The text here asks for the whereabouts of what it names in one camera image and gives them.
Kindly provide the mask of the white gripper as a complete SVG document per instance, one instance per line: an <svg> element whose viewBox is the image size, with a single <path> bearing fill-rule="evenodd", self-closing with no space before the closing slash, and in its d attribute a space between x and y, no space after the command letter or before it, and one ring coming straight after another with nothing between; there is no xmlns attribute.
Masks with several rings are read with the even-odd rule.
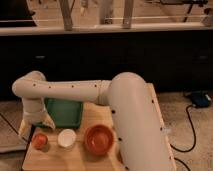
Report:
<svg viewBox="0 0 213 171"><path fill-rule="evenodd" d="M56 128L54 121L49 115L46 115L45 110L39 112L23 112L23 120L21 121L18 135L20 138L27 140L30 135L31 125L43 122L47 127L50 127L52 130Z"/></svg>

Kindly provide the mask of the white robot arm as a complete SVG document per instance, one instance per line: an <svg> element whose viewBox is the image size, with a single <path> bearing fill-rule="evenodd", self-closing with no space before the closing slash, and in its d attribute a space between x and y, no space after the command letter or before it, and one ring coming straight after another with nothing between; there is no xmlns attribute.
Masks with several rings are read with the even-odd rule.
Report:
<svg viewBox="0 0 213 171"><path fill-rule="evenodd" d="M12 92L23 104L20 135L32 124L55 126L46 98L92 102L110 108L127 171L176 171L162 115L146 81L135 73L123 72L111 80L51 82L42 72L31 71L14 81Z"/></svg>

